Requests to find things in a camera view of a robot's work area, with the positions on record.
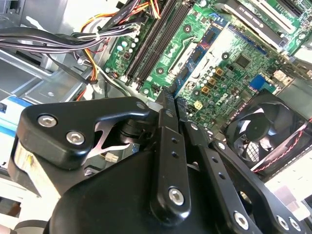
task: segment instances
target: black cable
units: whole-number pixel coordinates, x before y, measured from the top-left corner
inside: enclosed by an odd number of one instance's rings
[[[128,1],[128,4],[123,5],[123,7],[114,15],[112,16],[106,24],[102,27],[102,29],[111,28],[116,26],[121,22],[123,19],[127,18],[130,13],[133,11],[135,6],[140,2],[140,0],[133,0],[132,2]]]

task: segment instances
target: chip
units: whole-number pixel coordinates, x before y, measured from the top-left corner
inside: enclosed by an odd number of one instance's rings
[[[187,67],[183,68],[181,71],[181,78],[184,80],[186,78],[187,73],[189,72],[189,69]]]
[[[200,50],[196,50],[194,53],[193,53],[193,61],[194,62],[197,62],[198,61],[198,59],[199,59],[199,57],[201,56],[201,51]]]
[[[209,93],[210,89],[209,89],[208,87],[204,86],[204,87],[201,89],[201,91],[202,91],[203,93],[207,94],[207,93]]]
[[[213,79],[213,78],[211,78],[208,82],[209,82],[210,84],[212,84],[212,85],[215,85],[216,80],[215,80],[215,79]]]
[[[235,61],[239,66],[241,66],[242,68],[246,68],[248,66],[248,64],[250,63],[250,61],[244,57],[243,55],[240,55],[236,61]]]
[[[223,70],[218,68],[215,72],[217,75],[221,76],[223,74]]]

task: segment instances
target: ram slot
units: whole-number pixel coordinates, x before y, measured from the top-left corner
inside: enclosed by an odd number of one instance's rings
[[[150,47],[152,46],[155,38],[158,36],[159,32],[161,31],[162,27],[168,21],[169,16],[171,15],[172,11],[174,10],[176,3],[179,2],[178,0],[167,0],[166,4],[163,7],[161,12],[161,18],[156,20],[153,26],[151,27],[148,35],[144,39],[145,42],[141,45],[140,49],[137,51],[134,60],[131,62],[130,66],[126,70],[125,75],[132,80],[134,74],[137,72],[137,69],[141,65],[142,61],[144,60],[145,56],[147,55]]]
[[[155,65],[157,64],[158,60],[162,56],[163,52],[167,48],[169,42],[171,41],[172,37],[175,35],[179,27],[181,26],[183,20],[187,16],[188,12],[191,9],[191,5],[182,5],[176,11],[174,16],[171,18],[170,22],[165,28],[165,32],[161,39],[156,44],[153,52],[150,54],[149,58],[147,59],[146,64],[143,66],[143,70],[140,71],[138,74],[139,80],[139,88],[147,79]]]

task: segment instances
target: red wire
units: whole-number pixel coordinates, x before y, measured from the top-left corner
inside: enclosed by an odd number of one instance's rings
[[[285,156],[290,150],[292,150],[294,148],[294,146],[298,143],[299,139],[301,138],[302,134],[303,134],[303,130],[301,130],[296,138],[296,140],[294,141],[294,143],[288,148],[288,150],[286,150],[282,155],[280,155],[279,157],[275,158],[274,160],[272,160],[268,165],[262,167],[262,168],[259,168],[259,169],[256,169],[254,170],[253,172],[260,172],[260,171],[263,171],[265,169],[267,169],[268,167],[270,167],[273,163],[275,163],[276,161],[278,161],[279,159],[281,159],[283,156]]]

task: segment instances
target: screw hole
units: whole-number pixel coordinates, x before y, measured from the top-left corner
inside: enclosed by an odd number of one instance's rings
[[[214,157],[212,157],[212,159],[213,159],[213,161],[214,161],[215,163],[218,163],[218,162],[219,162],[219,161],[216,160]]]
[[[171,140],[172,140],[172,142],[173,142],[174,144],[178,144],[178,143],[179,143],[179,141],[178,141],[177,139],[175,139],[174,137],[171,138]]]
[[[172,151],[171,154],[172,154],[173,157],[179,158],[179,155],[176,152]]]
[[[219,172],[219,177],[220,177],[221,179],[225,179],[225,176],[224,176],[221,172]]]

